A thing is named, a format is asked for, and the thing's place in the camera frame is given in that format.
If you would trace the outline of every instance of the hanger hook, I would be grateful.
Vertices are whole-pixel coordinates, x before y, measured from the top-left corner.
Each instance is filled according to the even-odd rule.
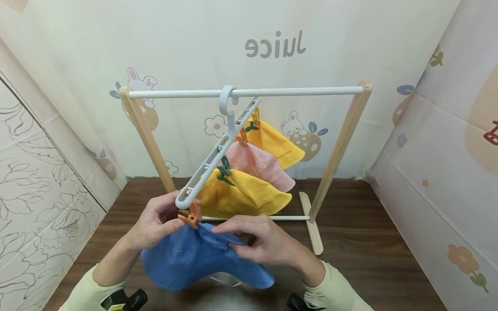
[[[235,131],[235,114],[233,110],[228,109],[228,97],[230,97],[232,91],[235,89],[236,87],[234,86],[225,85],[221,89],[220,99],[218,101],[221,114],[227,116],[228,132]],[[239,98],[232,96],[232,104],[237,105],[238,103],[239,103]]]

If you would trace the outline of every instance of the wooden upright post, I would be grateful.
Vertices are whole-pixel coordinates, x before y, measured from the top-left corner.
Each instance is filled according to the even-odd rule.
[[[173,192],[176,188],[173,184],[171,176],[169,175],[168,167],[164,163],[164,159],[159,151],[159,147],[157,147],[152,131],[148,128],[147,123],[145,123],[145,120],[143,119],[140,106],[134,99],[129,97],[130,91],[132,91],[131,87],[120,88],[121,102],[128,111],[131,122],[135,125],[136,130],[140,135],[140,138],[142,139],[142,142],[145,145],[145,148],[147,149],[157,172],[159,173],[159,177],[161,178],[162,184],[166,188],[166,191],[168,193]]]
[[[337,168],[339,167],[342,157],[344,156],[344,152],[348,147],[351,137],[355,132],[356,125],[358,124],[363,110],[365,109],[365,105],[369,101],[370,94],[372,93],[372,85],[370,82],[362,81],[360,86],[363,87],[363,93],[356,94],[351,101],[351,105],[349,106],[348,113],[344,119],[341,132],[337,137],[336,144],[332,150],[329,161],[327,162],[327,167],[325,168],[322,181],[320,182],[320,186],[316,192],[315,199],[313,199],[313,203],[311,204],[309,212],[310,222],[315,222],[316,215],[318,214],[323,200],[325,199],[325,195],[327,195],[327,191],[332,183],[332,180],[334,179],[334,175],[336,174]]]

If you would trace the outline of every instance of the black object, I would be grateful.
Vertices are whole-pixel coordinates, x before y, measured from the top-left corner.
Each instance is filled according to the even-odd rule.
[[[308,305],[296,293],[290,294],[289,299],[287,299],[287,306],[292,311],[310,311],[310,310],[312,310],[312,309],[308,308]]]
[[[124,290],[119,290],[107,297],[100,305],[109,310],[112,306],[124,304],[123,311],[138,311],[147,302],[147,294],[143,290],[136,291],[130,297]]]

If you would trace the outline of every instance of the pink bucket hat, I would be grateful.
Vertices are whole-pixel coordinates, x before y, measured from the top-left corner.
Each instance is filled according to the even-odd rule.
[[[247,147],[244,147],[234,141],[228,148],[225,155],[231,168],[258,177],[282,192],[289,192],[296,181],[284,172],[275,157],[254,145],[246,144]]]

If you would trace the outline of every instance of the dark wooden tabletop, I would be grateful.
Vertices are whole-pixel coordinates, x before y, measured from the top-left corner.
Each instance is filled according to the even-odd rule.
[[[178,188],[187,182],[173,181]],[[318,184],[318,180],[297,181],[293,199],[282,214],[302,214],[298,192],[313,200]],[[157,178],[130,180],[44,310],[57,311],[83,274],[133,226],[148,200],[164,193]],[[333,181],[317,219],[325,248],[320,258],[339,269],[375,310],[446,310],[369,184]],[[304,222],[278,224],[311,247]],[[141,311],[288,311],[287,298],[292,292],[302,295],[303,285],[290,268],[271,270],[275,285],[267,290],[246,285],[231,288],[205,279],[184,291],[168,292],[149,280],[138,261],[125,289],[128,295],[145,290],[149,301]]]

